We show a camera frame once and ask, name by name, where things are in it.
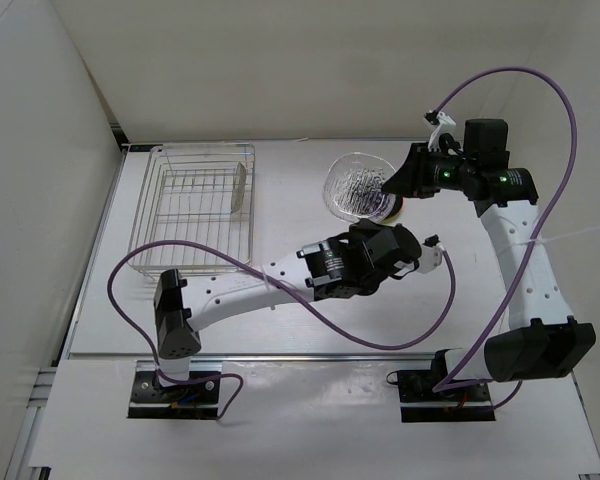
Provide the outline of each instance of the metal wire basket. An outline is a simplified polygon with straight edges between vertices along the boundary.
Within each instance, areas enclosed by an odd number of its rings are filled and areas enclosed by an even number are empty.
[[[157,240],[190,240],[244,263],[253,244],[255,149],[248,143],[165,144],[151,151],[129,242],[129,251]],[[164,246],[130,261],[157,279],[164,270],[183,275],[234,271],[201,250]]]

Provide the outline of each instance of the clear plastic bowl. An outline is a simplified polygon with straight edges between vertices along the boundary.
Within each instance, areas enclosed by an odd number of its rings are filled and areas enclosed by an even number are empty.
[[[327,175],[322,198],[329,211],[347,222],[367,218],[381,222],[390,214],[395,195],[380,188],[395,169],[383,158],[353,152],[338,158]]]

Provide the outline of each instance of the white wall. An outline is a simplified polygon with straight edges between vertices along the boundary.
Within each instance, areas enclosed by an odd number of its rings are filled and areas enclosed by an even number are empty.
[[[64,333],[119,159],[53,7],[0,0],[0,478],[36,370]]]
[[[580,130],[574,176],[545,236],[599,225],[600,1],[563,2],[528,64],[550,74],[564,88]],[[534,173],[546,204],[564,171],[569,149],[563,107],[538,80],[520,78],[504,118],[510,122],[513,163]],[[576,369],[576,377],[600,450],[600,231],[556,240],[547,248],[577,319],[596,328],[597,344]]]
[[[421,135],[524,62],[557,0],[54,0],[132,141]],[[499,111],[512,80],[453,106]]]

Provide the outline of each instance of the wire rack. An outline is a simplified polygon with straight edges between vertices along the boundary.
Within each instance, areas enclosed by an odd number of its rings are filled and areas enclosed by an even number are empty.
[[[129,251],[157,240],[190,240],[251,262],[255,149],[248,143],[165,144],[151,151]],[[164,246],[130,265],[153,279],[178,268],[209,275],[236,268],[193,248]]]

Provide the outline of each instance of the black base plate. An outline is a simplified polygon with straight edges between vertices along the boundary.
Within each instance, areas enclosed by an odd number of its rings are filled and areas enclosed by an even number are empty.
[[[486,384],[434,393],[432,388],[437,383],[437,378],[434,378],[430,370],[400,370],[397,372],[397,383],[402,423],[495,420],[493,410],[490,408],[471,405],[475,402],[491,401]],[[462,408],[449,406],[449,403],[459,405],[465,394],[467,398]]]
[[[189,379],[219,375],[216,371],[189,372]],[[207,390],[206,382],[191,386],[160,386],[155,371],[136,371],[129,398],[128,418],[178,418],[189,420],[212,420],[218,415],[220,381],[213,382]],[[196,395],[195,399],[183,405],[172,406],[174,402]]]

